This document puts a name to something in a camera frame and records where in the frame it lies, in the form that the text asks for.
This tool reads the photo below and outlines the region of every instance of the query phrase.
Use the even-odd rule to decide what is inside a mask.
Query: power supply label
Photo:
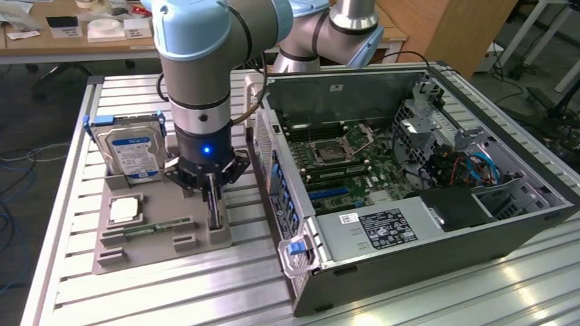
[[[358,216],[358,221],[374,249],[385,249],[417,239],[398,209]]]
[[[148,137],[116,139],[112,141],[117,163],[129,178],[146,178],[157,174],[154,155],[148,148],[152,141]]]

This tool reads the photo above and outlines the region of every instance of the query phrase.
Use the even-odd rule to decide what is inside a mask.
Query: black cylinder
[[[180,156],[194,164],[218,164],[222,168],[233,159],[230,122],[210,134],[190,134],[174,126]]]

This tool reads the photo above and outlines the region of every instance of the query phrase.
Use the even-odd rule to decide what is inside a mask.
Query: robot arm
[[[290,0],[294,22],[280,43],[273,72],[320,70],[318,57],[350,68],[368,65],[382,37],[374,0]]]
[[[288,0],[142,0],[174,122],[180,157],[165,175],[184,189],[221,196],[249,165],[230,145],[230,71],[273,47],[292,28]],[[212,225],[218,228],[218,221]]]

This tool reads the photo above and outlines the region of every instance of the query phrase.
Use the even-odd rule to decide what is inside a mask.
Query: wooden cabinet
[[[470,77],[517,0],[376,0],[409,36],[402,51],[442,60]],[[420,61],[401,54],[398,62]]]

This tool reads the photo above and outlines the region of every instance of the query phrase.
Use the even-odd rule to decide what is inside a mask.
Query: motherboard
[[[389,136],[369,122],[286,128],[294,163],[317,215],[404,199],[417,185],[389,149]]]

